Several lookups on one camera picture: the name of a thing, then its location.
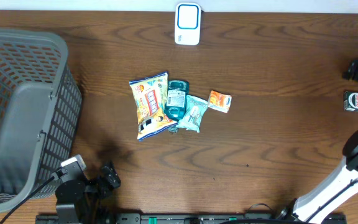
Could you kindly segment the green small box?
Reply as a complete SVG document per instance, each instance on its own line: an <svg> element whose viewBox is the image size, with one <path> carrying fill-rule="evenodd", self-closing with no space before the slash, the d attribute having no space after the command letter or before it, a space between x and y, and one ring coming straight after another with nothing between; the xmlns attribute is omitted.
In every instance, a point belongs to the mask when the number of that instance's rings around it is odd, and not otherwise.
<svg viewBox="0 0 358 224"><path fill-rule="evenodd" d="M343 94L344 110L358 113L358 92L345 91Z"/></svg>

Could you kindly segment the small white red packet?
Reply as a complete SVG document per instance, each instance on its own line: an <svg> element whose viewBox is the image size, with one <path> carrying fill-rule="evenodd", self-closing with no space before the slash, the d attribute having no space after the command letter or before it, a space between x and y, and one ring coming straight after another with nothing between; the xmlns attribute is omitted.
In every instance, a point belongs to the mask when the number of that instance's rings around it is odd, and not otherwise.
<svg viewBox="0 0 358 224"><path fill-rule="evenodd" d="M208 107L216 111L227 113L232 102L231 95L225 95L220 92L212 90L208 98Z"/></svg>

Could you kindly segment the yellow snack bag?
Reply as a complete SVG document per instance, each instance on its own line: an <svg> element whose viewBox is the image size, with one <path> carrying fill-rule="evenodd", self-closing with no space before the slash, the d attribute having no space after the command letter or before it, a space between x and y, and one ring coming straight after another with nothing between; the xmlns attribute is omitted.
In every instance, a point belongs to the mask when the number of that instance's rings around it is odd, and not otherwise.
<svg viewBox="0 0 358 224"><path fill-rule="evenodd" d="M168 73L131 80L129 86L135 100L137 113L137 140L157 135L177 125L164 112L168 100Z"/></svg>

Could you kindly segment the teal wet wipes pack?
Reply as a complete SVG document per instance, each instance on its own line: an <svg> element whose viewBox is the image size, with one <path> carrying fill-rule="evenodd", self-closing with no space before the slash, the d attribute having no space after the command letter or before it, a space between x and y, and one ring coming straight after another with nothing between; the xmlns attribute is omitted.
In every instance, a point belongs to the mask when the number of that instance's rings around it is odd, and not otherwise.
<svg viewBox="0 0 358 224"><path fill-rule="evenodd" d="M208 102L197 96L186 96L186 113L179 120L177 128L184 128L188 131L200 132L201 120L208 109Z"/></svg>

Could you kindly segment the teal mouthwash bottle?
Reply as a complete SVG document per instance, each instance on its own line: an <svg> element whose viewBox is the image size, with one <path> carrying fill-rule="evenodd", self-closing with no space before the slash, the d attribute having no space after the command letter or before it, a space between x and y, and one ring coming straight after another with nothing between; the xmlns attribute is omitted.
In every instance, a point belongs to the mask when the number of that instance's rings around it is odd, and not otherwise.
<svg viewBox="0 0 358 224"><path fill-rule="evenodd" d="M185 80L170 80L168 82L167 102L164 113L176 122L186 113L186 96L189 92L189 83Z"/></svg>

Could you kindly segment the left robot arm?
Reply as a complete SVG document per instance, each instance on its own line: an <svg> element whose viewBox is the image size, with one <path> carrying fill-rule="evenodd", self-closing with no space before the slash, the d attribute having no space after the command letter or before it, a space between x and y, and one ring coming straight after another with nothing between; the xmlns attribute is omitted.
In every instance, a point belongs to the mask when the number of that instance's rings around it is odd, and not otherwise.
<svg viewBox="0 0 358 224"><path fill-rule="evenodd" d="M88 179L85 163L72 157L61 163L54 176L62 183L55 191L56 210L59 223L116 223L114 215L100 205L121 186L121 180L110 161L101 166L101 174Z"/></svg>

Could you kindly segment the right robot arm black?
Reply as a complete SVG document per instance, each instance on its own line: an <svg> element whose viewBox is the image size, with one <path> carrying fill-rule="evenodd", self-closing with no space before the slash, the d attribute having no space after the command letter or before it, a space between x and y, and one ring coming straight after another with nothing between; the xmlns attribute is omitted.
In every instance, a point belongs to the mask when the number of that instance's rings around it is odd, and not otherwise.
<svg viewBox="0 0 358 224"><path fill-rule="evenodd" d="M343 79L358 83L358 58L354 59ZM345 91L344 110L358 112L358 92ZM285 207L277 220L301 223L323 223L342 203L358 194L358 130L347 140L340 164L316 188Z"/></svg>

